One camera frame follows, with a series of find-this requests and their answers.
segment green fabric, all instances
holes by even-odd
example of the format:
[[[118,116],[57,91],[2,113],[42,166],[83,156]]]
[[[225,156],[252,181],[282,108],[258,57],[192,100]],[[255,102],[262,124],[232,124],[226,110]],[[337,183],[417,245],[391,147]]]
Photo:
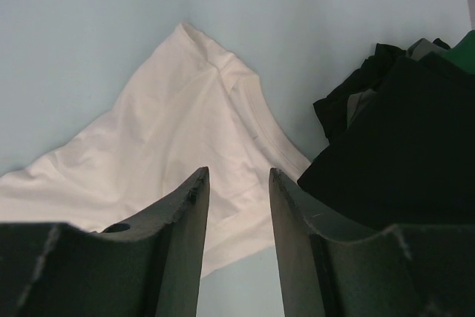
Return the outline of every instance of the green fabric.
[[[453,49],[442,55],[469,74],[475,74],[475,30],[472,30]]]

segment white shirt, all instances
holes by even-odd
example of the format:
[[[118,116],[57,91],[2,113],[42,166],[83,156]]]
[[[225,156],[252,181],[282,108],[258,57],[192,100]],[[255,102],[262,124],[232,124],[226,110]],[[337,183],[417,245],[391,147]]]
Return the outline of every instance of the white shirt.
[[[67,145],[0,178],[0,220],[102,231],[208,166],[204,276],[273,245],[269,169],[296,180],[308,165],[274,121],[258,76],[180,24],[112,110]]]

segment table surface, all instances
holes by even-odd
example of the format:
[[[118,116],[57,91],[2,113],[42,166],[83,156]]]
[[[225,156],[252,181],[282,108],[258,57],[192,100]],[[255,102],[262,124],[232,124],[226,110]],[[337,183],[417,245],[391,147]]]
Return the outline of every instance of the table surface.
[[[261,76],[291,141],[327,144],[312,103],[377,42],[407,47],[470,30],[467,0],[0,0],[0,174],[69,141],[114,103],[178,22]],[[202,280],[198,316],[283,316],[274,249]]]

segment pile of clothes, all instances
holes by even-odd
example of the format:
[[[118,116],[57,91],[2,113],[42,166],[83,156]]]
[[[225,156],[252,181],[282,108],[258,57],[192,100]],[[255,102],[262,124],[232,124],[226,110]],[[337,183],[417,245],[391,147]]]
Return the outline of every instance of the pile of clothes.
[[[330,146],[303,190],[375,229],[475,223],[475,31],[454,48],[378,44],[314,108]]]

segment white cloth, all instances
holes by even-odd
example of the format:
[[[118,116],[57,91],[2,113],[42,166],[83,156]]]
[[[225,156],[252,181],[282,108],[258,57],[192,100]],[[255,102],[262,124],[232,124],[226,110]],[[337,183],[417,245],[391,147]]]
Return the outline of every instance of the white cloth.
[[[112,110],[66,146],[0,179],[0,220],[102,231],[208,166],[204,276],[273,245],[269,169],[296,180],[308,165],[274,121],[258,76],[181,24]]]

